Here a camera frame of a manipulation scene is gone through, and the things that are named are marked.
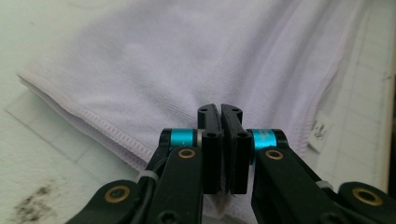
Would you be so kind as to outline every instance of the blue ring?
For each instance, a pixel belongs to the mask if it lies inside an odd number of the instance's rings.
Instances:
[[[193,129],[172,129],[171,147],[193,147]]]
[[[264,147],[276,147],[276,136],[271,129],[252,129],[254,139],[254,150],[258,151]]]

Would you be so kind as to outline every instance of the black plastic part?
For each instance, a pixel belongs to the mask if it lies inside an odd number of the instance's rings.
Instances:
[[[152,170],[154,166],[162,159],[165,159],[169,155],[169,147],[171,143],[172,129],[163,129],[160,135],[160,141],[158,147],[152,155],[146,170]]]
[[[247,132],[249,132],[251,134],[251,148],[250,148],[250,165],[253,165],[255,162],[255,158],[256,158],[256,148],[255,148],[255,142],[254,142],[254,134],[253,131],[251,129],[247,129]]]
[[[357,197],[353,193],[354,189],[363,189],[361,195]],[[396,201],[380,189],[360,182],[348,182],[341,185],[338,194],[346,201],[346,206],[353,211],[377,223],[396,223]],[[381,203],[375,204],[373,195],[379,197]]]
[[[193,157],[180,157],[179,152],[183,149],[192,150]],[[203,155],[196,147],[175,147],[172,150],[146,223],[201,223],[202,166]]]
[[[197,147],[197,140],[198,140],[198,130],[192,130],[192,146]]]
[[[221,125],[224,129],[226,192],[245,194],[253,147],[252,135],[242,128],[242,110],[232,105],[221,105]]]
[[[276,137],[276,146],[277,147],[289,147],[288,138],[280,129],[272,129]]]
[[[110,203],[106,200],[106,193],[112,188],[124,186],[129,189],[128,196],[120,202]],[[114,190],[113,197],[117,198],[125,193],[124,190]],[[129,180],[117,180],[102,186],[93,195],[88,204],[67,224],[123,224],[129,223],[135,209],[140,203],[140,188]]]
[[[283,157],[271,159],[268,150]],[[251,205],[258,223],[349,223],[290,152],[268,147],[257,153]]]
[[[306,173],[312,178],[314,182],[317,182],[320,177],[313,171],[311,168],[289,147],[288,138],[280,129],[273,129],[272,130],[276,136],[276,146],[282,147],[285,150],[290,152],[290,155],[300,164],[301,167],[304,168]]]
[[[204,194],[216,194],[220,190],[222,129],[215,105],[198,109],[198,129],[205,129],[202,133]]]

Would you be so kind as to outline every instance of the brass screw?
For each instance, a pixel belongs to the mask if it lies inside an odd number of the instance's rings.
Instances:
[[[359,201],[370,204],[372,206],[379,206],[384,203],[381,197],[368,189],[354,188],[352,190],[352,193],[353,196],[355,196],[355,198],[357,198]]]
[[[283,159],[283,154],[278,151],[278,150],[267,150],[265,151],[265,155],[273,160],[282,160]]]
[[[189,148],[184,148],[181,149],[177,154],[182,159],[190,159],[195,156],[195,151]]]
[[[130,192],[128,187],[119,185],[108,190],[105,199],[108,203],[119,203],[124,201]]]

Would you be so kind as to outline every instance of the white fabric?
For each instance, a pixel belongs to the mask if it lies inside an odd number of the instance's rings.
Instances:
[[[142,170],[163,128],[229,104],[245,128],[279,128],[300,155],[363,0],[139,0],[88,25],[20,72],[83,132]],[[254,223],[247,195],[205,212]]]

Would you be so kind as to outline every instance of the cable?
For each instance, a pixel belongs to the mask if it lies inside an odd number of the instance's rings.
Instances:
[[[158,161],[157,164],[155,164],[155,166],[152,168],[152,172],[158,174],[158,172],[165,166],[166,161],[167,158]],[[130,224],[141,224],[146,219],[146,215],[149,210],[149,205],[152,201],[156,189],[157,181],[154,178],[151,178],[149,176],[142,176],[142,178],[143,177],[148,179],[145,187],[146,191],[144,193],[143,202],[142,205],[134,213],[134,216]]]
[[[146,191],[144,194],[142,205],[137,209],[134,213],[134,217],[131,220],[130,224],[140,224],[143,223],[146,218],[147,211],[149,210],[149,204],[152,200],[155,191],[155,181],[153,179],[149,179],[146,187]]]

